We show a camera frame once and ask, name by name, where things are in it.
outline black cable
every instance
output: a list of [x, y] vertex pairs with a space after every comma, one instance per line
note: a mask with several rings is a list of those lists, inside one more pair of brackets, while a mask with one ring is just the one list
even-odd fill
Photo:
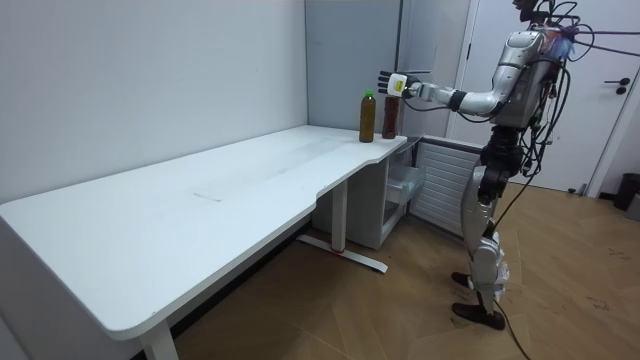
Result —
[[502, 311], [502, 315], [504, 315], [504, 319], [507, 321], [507, 325], [509, 326], [509, 332], [511, 333], [511, 337], [513, 338], [513, 341], [516, 343], [516, 346], [518, 346], [518, 349], [520, 349], [520, 352], [522, 353], [522, 356], [524, 356], [527, 360], [531, 360], [529, 355], [527, 355], [527, 352], [524, 351], [524, 349], [522, 348], [522, 345], [520, 345], [520, 341], [518, 341], [518, 337], [516, 337], [516, 333], [513, 332], [513, 328], [511, 327], [511, 323], [509, 322], [509, 318], [507, 317], [507, 313], [504, 312], [504, 310], [502, 309], [502, 306], [500, 306], [500, 304], [495, 299], [493, 300], [493, 302], [495, 302], [496, 305], [498, 305], [498, 309], [500, 309], [500, 311]]
[[579, 58], [577, 59], [571, 59], [570, 57], [568, 58], [570, 62], [578, 62], [580, 60], [582, 60], [585, 56], [587, 56], [587, 54], [589, 53], [589, 51], [591, 51], [591, 49], [593, 49], [593, 45], [595, 45], [596, 43], [596, 34], [593, 33], [593, 28], [587, 24], [579, 24], [576, 25], [578, 28], [583, 26], [586, 27], [587, 29], [590, 30], [591, 33], [591, 44], [589, 44], [589, 47], [587, 48], [587, 50], [584, 52], [584, 54], [582, 54]]
[[[569, 4], [569, 5], [573, 5], [573, 6], [571, 7], [571, 9], [569, 9], [569, 10], [564, 14], [564, 16], [565, 16], [565, 17], [568, 17], [568, 16], [569, 16], [569, 14], [571, 14], [571, 12], [572, 12], [573, 10], [575, 10], [575, 8], [578, 6], [578, 3], [577, 3], [577, 2], [575, 2], [575, 1], [565, 1], [565, 2], [561, 2], [560, 4], [556, 5], [556, 6], [553, 8], [553, 12], [552, 12], [550, 15], [551, 15], [551, 16], [553, 16], [553, 15], [556, 13], [556, 11], [558, 10], [558, 8], [559, 8], [560, 6], [562, 6], [562, 5], [568, 5], [568, 4]], [[576, 25], [575, 18], [571, 17], [570, 19], [571, 19], [571, 25], [574, 25], [574, 26], [575, 26], [575, 25]], [[562, 20], [564, 20], [564, 18], [560, 19], [560, 21], [558, 21], [558, 24], [560, 24], [560, 23], [562, 22]]]
[[544, 158], [544, 153], [545, 153], [546, 148], [547, 148], [547, 143], [549, 141], [549, 137], [553, 133], [553, 129], [555, 129], [555, 126], [558, 124], [558, 120], [560, 119], [560, 116], [562, 115], [562, 112], [564, 111], [564, 107], [565, 107], [565, 105], [567, 103], [567, 99], [569, 97], [569, 91], [571, 90], [571, 73], [569, 73], [569, 70], [567, 70], [567, 68], [566, 68], [566, 66], [564, 64], [559, 63], [557, 61], [549, 60], [549, 59], [538, 59], [538, 60], [535, 60], [535, 61], [531, 62], [529, 64], [529, 66], [532, 65], [532, 64], [538, 63], [538, 62], [549, 62], [549, 63], [555, 64], [556, 66], [560, 67], [560, 69], [562, 69], [562, 77], [560, 79], [559, 91], [560, 92], [562, 91], [565, 79], [567, 81], [567, 88], [564, 91], [564, 96], [563, 96], [563, 99], [562, 99], [562, 105], [559, 106], [558, 105], [559, 104], [558, 101], [556, 101], [556, 103], [555, 103], [553, 117], [550, 120], [550, 125], [547, 128], [546, 136], [545, 136], [544, 140], [542, 141], [542, 145], [540, 145], [540, 150], [539, 151], [537, 149], [535, 149], [535, 146], [537, 145], [536, 142], [537, 142], [538, 136], [540, 136], [542, 134], [542, 132], [540, 132], [540, 134], [538, 134], [534, 139], [532, 139], [534, 141], [531, 144], [531, 150], [529, 150], [530, 154], [528, 156], [529, 156], [530, 159], [532, 159], [531, 151], [533, 151], [533, 155], [538, 160], [535, 170], [533, 171], [532, 174], [525, 175], [525, 177], [528, 177], [529, 180], [522, 187], [522, 189], [520, 190], [518, 195], [516, 195], [516, 197], [511, 201], [511, 203], [509, 203], [507, 208], [504, 210], [504, 212], [502, 213], [502, 215], [500, 216], [500, 218], [498, 219], [498, 221], [496, 222], [496, 224], [493, 227], [494, 231], [495, 231], [495, 229], [498, 228], [498, 225], [502, 222], [502, 220], [507, 215], [509, 210], [511, 210], [511, 207], [513, 207], [515, 202], [520, 198], [520, 196], [522, 196], [522, 194], [527, 189], [527, 187], [529, 187], [529, 185], [531, 184], [533, 179], [542, 171], [542, 159]]
[[429, 112], [429, 111], [435, 111], [435, 110], [449, 110], [449, 108], [446, 107], [446, 106], [439, 106], [439, 107], [434, 107], [434, 108], [429, 108], [429, 109], [418, 109], [416, 107], [413, 107], [411, 104], [409, 104], [407, 99], [402, 98], [402, 101], [404, 102], [405, 105], [407, 105], [409, 107], [409, 109], [411, 109], [413, 111], [418, 111], [418, 112]]
[[598, 45], [590, 45], [587, 43], [583, 43], [582, 41], [578, 41], [578, 40], [573, 40], [574, 43], [576, 44], [580, 44], [583, 46], [588, 46], [594, 49], [598, 49], [598, 50], [603, 50], [603, 51], [609, 51], [612, 53], [616, 53], [616, 54], [622, 54], [622, 55], [629, 55], [629, 56], [636, 56], [636, 57], [640, 57], [640, 54], [636, 54], [636, 53], [632, 53], [632, 52], [628, 52], [628, 51], [623, 51], [623, 50], [616, 50], [616, 49], [609, 49], [603, 46], [598, 46]]
[[513, 204], [516, 203], [516, 201], [520, 198], [520, 196], [522, 196], [522, 193], [524, 193], [524, 191], [527, 189], [527, 187], [529, 187], [529, 184], [531, 184], [531, 182], [533, 181], [533, 179], [536, 176], [533, 175], [529, 178], [529, 180], [526, 182], [526, 184], [524, 184], [524, 186], [522, 187], [522, 189], [520, 190], [520, 192], [518, 193], [518, 195], [516, 195], [515, 198], [513, 198], [513, 200], [511, 200], [511, 202], [509, 203], [509, 205], [507, 206], [506, 209], [504, 209], [504, 212], [502, 213], [502, 215], [500, 216], [500, 218], [498, 219], [498, 221], [496, 222], [496, 224], [493, 226], [493, 229], [495, 231], [495, 229], [498, 228], [498, 225], [500, 224], [500, 222], [502, 222], [502, 219], [504, 219], [504, 216], [507, 215], [507, 213], [509, 212], [509, 210], [511, 210], [511, 207], [513, 206]]

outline door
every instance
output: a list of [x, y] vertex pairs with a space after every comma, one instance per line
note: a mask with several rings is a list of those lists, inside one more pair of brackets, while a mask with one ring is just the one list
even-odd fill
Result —
[[[582, 0], [572, 14], [595, 30], [640, 31], [637, 0]], [[491, 77], [509, 34], [524, 29], [518, 12], [511, 2], [479, 0], [475, 17], [470, 53], [461, 88], [465, 91], [487, 91]], [[590, 42], [590, 35], [578, 39]], [[640, 38], [636, 36], [603, 36], [596, 45], [640, 53]], [[573, 58], [580, 56], [585, 47], [576, 45]], [[609, 136], [633, 86], [640, 67], [640, 58], [592, 49], [582, 60], [569, 63], [572, 76], [571, 92], [565, 111], [547, 147], [542, 172], [532, 185], [567, 191], [589, 184], [605, 149]], [[621, 79], [631, 83], [622, 86]], [[452, 116], [448, 136], [475, 144], [486, 144], [491, 134], [490, 124], [472, 124], [457, 115]], [[524, 183], [518, 176], [512, 181]]]

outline brown liquid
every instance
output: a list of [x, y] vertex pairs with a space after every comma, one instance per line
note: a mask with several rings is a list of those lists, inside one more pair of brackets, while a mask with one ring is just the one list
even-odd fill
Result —
[[387, 96], [384, 99], [384, 125], [382, 126], [382, 137], [384, 139], [396, 138], [396, 121], [399, 108], [400, 98]]
[[365, 96], [360, 105], [360, 142], [373, 141], [373, 128], [376, 125], [376, 99]]

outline cable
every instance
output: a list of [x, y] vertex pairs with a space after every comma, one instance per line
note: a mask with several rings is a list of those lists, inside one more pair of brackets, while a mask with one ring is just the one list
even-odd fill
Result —
[[589, 48], [584, 52], [584, 54], [582, 54], [582, 56], [580, 56], [577, 59], [571, 59], [570, 57], [568, 58], [570, 62], [578, 62], [580, 60], [582, 60], [585, 56], [587, 56], [587, 54], [589, 53], [589, 51], [591, 51], [591, 49], [593, 49], [593, 45], [596, 43], [596, 34], [593, 33], [593, 28], [587, 24], [579, 24], [576, 25], [576, 27], [586, 27], [587, 29], [589, 29], [591, 31], [591, 44], [589, 44]]
[[[504, 210], [504, 212], [502, 213], [502, 215], [500, 216], [498, 221], [495, 223], [495, 225], [493, 226], [493, 230], [494, 231], [498, 228], [498, 225], [502, 222], [502, 220], [505, 218], [507, 213], [509, 213], [509, 210], [511, 210], [511, 208], [516, 203], [516, 201], [520, 198], [520, 196], [522, 196], [522, 194], [527, 189], [527, 187], [529, 187], [529, 185], [531, 185], [531, 182], [533, 182], [534, 178], [542, 171], [542, 159], [544, 158], [544, 153], [545, 153], [546, 148], [547, 148], [549, 137], [551, 136], [551, 134], [553, 133], [553, 130], [555, 129], [556, 125], [558, 124], [558, 120], [560, 119], [560, 116], [562, 115], [562, 113], [564, 111], [564, 107], [565, 107], [565, 105], [567, 103], [567, 99], [569, 97], [569, 91], [571, 90], [571, 73], [569, 72], [569, 70], [567, 70], [567, 68], [566, 68], [566, 66], [564, 64], [561, 64], [561, 63], [559, 63], [557, 61], [553, 61], [553, 60], [539, 59], [539, 60], [531, 62], [529, 64], [529, 66], [532, 65], [532, 64], [538, 63], [538, 62], [549, 62], [549, 63], [555, 64], [556, 66], [560, 67], [560, 69], [562, 69], [562, 77], [560, 79], [560, 84], [559, 84], [559, 87], [558, 87], [559, 94], [562, 93], [562, 89], [564, 87], [565, 80], [567, 82], [567, 87], [566, 87], [566, 90], [564, 91], [564, 96], [562, 98], [562, 104], [559, 105], [558, 101], [555, 102], [553, 116], [552, 116], [551, 120], [549, 121], [549, 127], [546, 129], [547, 130], [546, 131], [546, 135], [545, 135], [545, 138], [542, 140], [542, 142], [540, 144], [537, 143], [538, 138], [542, 135], [542, 131], [539, 131], [538, 134], [535, 137], [534, 137], [533, 133], [531, 134], [532, 143], [531, 143], [530, 147], [527, 148], [527, 154], [525, 155], [525, 159], [523, 159], [520, 171], [522, 172], [522, 168], [525, 165], [527, 165], [529, 161], [531, 161], [531, 162], [535, 161], [537, 163], [536, 167], [535, 167], [535, 169], [533, 170], [533, 172], [531, 174], [529, 174], [529, 175], [524, 175], [523, 174], [523, 176], [526, 177], [526, 178], [529, 178], [529, 180], [525, 183], [525, 185], [522, 187], [520, 192], [518, 192], [516, 197], [509, 203], [509, 205]], [[538, 150], [536, 148], [537, 145], [540, 145], [540, 150]]]
[[504, 310], [502, 309], [502, 306], [500, 306], [500, 304], [495, 299], [493, 300], [493, 302], [495, 302], [496, 305], [498, 305], [498, 309], [500, 309], [500, 311], [502, 311], [502, 315], [504, 315], [504, 319], [507, 321], [507, 325], [509, 326], [509, 332], [511, 333], [511, 337], [513, 338], [513, 341], [516, 343], [516, 346], [518, 346], [518, 349], [520, 349], [520, 352], [522, 353], [522, 356], [524, 356], [527, 360], [531, 360], [529, 355], [527, 355], [527, 352], [524, 351], [524, 349], [522, 348], [522, 345], [520, 345], [520, 341], [518, 341], [518, 338], [516, 337], [516, 333], [513, 332], [513, 328], [511, 327], [511, 323], [509, 322], [509, 318], [507, 317], [507, 313], [504, 312]]
[[529, 180], [527, 181], [526, 184], [524, 184], [524, 186], [522, 187], [522, 189], [520, 190], [520, 192], [518, 193], [518, 195], [516, 195], [515, 198], [513, 198], [513, 200], [511, 200], [511, 202], [509, 203], [509, 205], [507, 206], [506, 209], [504, 209], [504, 212], [502, 213], [502, 215], [500, 216], [500, 218], [498, 219], [498, 221], [496, 222], [496, 224], [493, 226], [493, 230], [495, 231], [498, 228], [498, 225], [500, 225], [500, 222], [502, 222], [502, 219], [504, 219], [504, 216], [507, 215], [507, 213], [509, 212], [509, 210], [511, 210], [511, 207], [513, 206], [513, 204], [516, 203], [516, 201], [520, 198], [520, 196], [522, 196], [522, 193], [524, 193], [524, 191], [527, 189], [527, 187], [529, 187], [529, 185], [531, 184], [531, 182], [533, 181], [533, 179], [536, 176], [533, 175], [532, 177], [529, 178]]
[[429, 112], [429, 111], [435, 111], [435, 110], [449, 110], [449, 108], [446, 107], [446, 106], [439, 106], [439, 107], [429, 108], [429, 109], [418, 109], [416, 107], [413, 107], [411, 104], [409, 104], [407, 99], [402, 98], [402, 101], [404, 102], [405, 105], [407, 105], [409, 107], [409, 109], [411, 109], [413, 111], [418, 111], [418, 112]]
[[[550, 14], [551, 16], [553, 16], [555, 14], [555, 12], [558, 10], [558, 8], [562, 5], [573, 5], [571, 7], [571, 9], [569, 9], [565, 14], [565, 18], [569, 16], [569, 14], [571, 14], [571, 12], [578, 6], [578, 3], [575, 1], [565, 1], [565, 2], [561, 2], [560, 4], [556, 5], [553, 8], [552, 13]], [[558, 21], [558, 25], [562, 22], [562, 20], [564, 20], [565, 18], [561, 18], [560, 21]], [[570, 17], [571, 19], [571, 25], [575, 26], [576, 25], [576, 19], [574, 17]]]
[[573, 42], [576, 43], [576, 44], [588, 46], [588, 47], [591, 47], [591, 48], [594, 48], [594, 49], [598, 49], [598, 50], [609, 51], [609, 52], [616, 53], [616, 54], [640, 57], [640, 54], [636, 54], [636, 53], [632, 53], [632, 52], [628, 52], [628, 51], [623, 51], [623, 50], [609, 49], [609, 48], [602, 47], [602, 46], [597, 46], [597, 45], [590, 45], [590, 44], [583, 43], [582, 41], [578, 41], [578, 40], [575, 40], [575, 39], [573, 40]]

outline plastic bottle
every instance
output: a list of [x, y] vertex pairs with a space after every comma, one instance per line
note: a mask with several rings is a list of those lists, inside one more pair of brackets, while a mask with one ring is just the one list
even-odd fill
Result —
[[373, 90], [364, 93], [364, 99], [360, 105], [360, 142], [373, 141], [373, 128], [376, 124], [376, 99], [373, 98]]
[[384, 99], [384, 125], [382, 126], [383, 139], [396, 138], [396, 120], [398, 119], [398, 109], [400, 108], [400, 98], [387, 96]]

